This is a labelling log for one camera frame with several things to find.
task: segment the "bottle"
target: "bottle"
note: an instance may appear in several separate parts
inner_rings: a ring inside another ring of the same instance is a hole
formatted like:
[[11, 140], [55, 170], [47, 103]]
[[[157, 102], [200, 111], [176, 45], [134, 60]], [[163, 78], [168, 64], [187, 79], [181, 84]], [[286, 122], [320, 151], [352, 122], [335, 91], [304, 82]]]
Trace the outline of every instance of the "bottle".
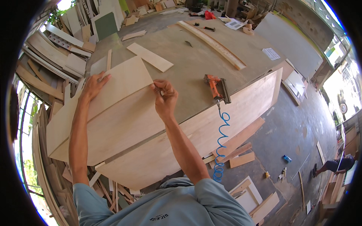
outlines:
[[287, 162], [291, 162], [292, 161], [292, 159], [291, 158], [289, 158], [288, 156], [286, 156], [286, 155], [283, 155], [283, 158], [287, 161]]

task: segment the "black tool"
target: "black tool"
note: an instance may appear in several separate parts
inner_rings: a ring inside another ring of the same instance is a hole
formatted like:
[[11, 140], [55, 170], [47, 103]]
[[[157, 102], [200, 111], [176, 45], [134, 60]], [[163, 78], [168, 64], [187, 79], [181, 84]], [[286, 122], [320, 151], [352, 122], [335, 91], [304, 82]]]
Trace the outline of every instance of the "black tool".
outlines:
[[191, 45], [191, 43], [189, 42], [189, 41], [185, 41], [187, 44], [189, 44], [191, 47], [192, 47], [192, 45]]
[[204, 27], [204, 29], [211, 30], [211, 31], [213, 31], [213, 32], [215, 32], [215, 31], [216, 31], [216, 29], [215, 29], [215, 28], [211, 28], [211, 27]]

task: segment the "blue coiled hose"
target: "blue coiled hose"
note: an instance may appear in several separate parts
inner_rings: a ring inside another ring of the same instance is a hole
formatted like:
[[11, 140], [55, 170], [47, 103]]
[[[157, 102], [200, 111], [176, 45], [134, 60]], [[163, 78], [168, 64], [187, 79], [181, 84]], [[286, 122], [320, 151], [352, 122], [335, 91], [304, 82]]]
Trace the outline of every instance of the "blue coiled hose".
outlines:
[[229, 115], [228, 113], [226, 113], [226, 112], [223, 112], [223, 113], [221, 114], [220, 108], [219, 108], [219, 115], [220, 115], [220, 118], [225, 122], [225, 124], [224, 124], [224, 125], [221, 125], [221, 126], [219, 127], [219, 133], [220, 133], [222, 136], [218, 138], [219, 147], [216, 149], [217, 157], [215, 158], [215, 163], [216, 163], [216, 165], [214, 166], [214, 176], [213, 176], [213, 177], [214, 177], [214, 181], [220, 183], [220, 182], [221, 182], [221, 178], [223, 177], [224, 169], [222, 168], [222, 166], [224, 166], [224, 163], [222, 163], [222, 162], [218, 163], [218, 162], [217, 162], [217, 159], [218, 159], [218, 157], [223, 157], [223, 158], [224, 158], [225, 155], [220, 155], [220, 154], [218, 153], [218, 150], [219, 150], [219, 148], [225, 148], [225, 147], [226, 147], [226, 146], [220, 144], [220, 139], [221, 139], [221, 138], [225, 138], [225, 137], [229, 137], [229, 136], [223, 134], [220, 129], [221, 129], [223, 126], [230, 126], [230, 124], [227, 123], [227, 122], [230, 120], [230, 115]]

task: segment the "person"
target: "person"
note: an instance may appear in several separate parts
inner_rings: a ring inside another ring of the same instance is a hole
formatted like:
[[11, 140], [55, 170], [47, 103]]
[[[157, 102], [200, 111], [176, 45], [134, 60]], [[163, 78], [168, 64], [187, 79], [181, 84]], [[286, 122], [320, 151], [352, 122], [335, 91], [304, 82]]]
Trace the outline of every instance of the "person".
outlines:
[[178, 92], [166, 80], [155, 80], [150, 88], [156, 97], [156, 111], [165, 124], [174, 156], [188, 178], [172, 178], [117, 213], [89, 187], [87, 177], [87, 118], [90, 101], [111, 75], [104, 72], [88, 78], [78, 99], [70, 142], [69, 166], [73, 199], [79, 225], [255, 225], [248, 212], [213, 181], [196, 148], [174, 117]]
[[330, 170], [336, 174], [344, 174], [348, 170], [352, 168], [354, 165], [354, 161], [358, 160], [359, 152], [356, 152], [356, 155], [353, 157], [352, 155], [347, 155], [345, 157], [342, 157], [341, 159], [334, 159], [326, 161], [325, 164], [320, 168], [317, 169], [317, 164], [314, 164], [314, 168], [312, 169], [312, 175], [313, 177], [317, 177], [320, 173]]

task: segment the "hand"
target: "hand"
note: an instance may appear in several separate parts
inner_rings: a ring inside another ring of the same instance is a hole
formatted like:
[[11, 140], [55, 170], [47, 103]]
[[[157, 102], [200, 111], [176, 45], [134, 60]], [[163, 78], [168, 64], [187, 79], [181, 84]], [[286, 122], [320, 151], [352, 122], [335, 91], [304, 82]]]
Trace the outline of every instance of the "hand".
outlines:
[[112, 77], [109, 74], [109, 75], [105, 76], [100, 82], [98, 82], [98, 80], [101, 79], [103, 75], [104, 75], [104, 72], [90, 76], [87, 79], [87, 82], [85, 83], [85, 87], [79, 98], [84, 99], [88, 102], [93, 100], [93, 98], [96, 97], [98, 95], [98, 93], [101, 91], [104, 84], [106, 82], [108, 82], [108, 80]]
[[165, 123], [167, 120], [174, 119], [173, 112], [175, 110], [178, 92], [167, 80], [156, 79], [150, 88], [156, 96], [156, 112], [162, 121]]

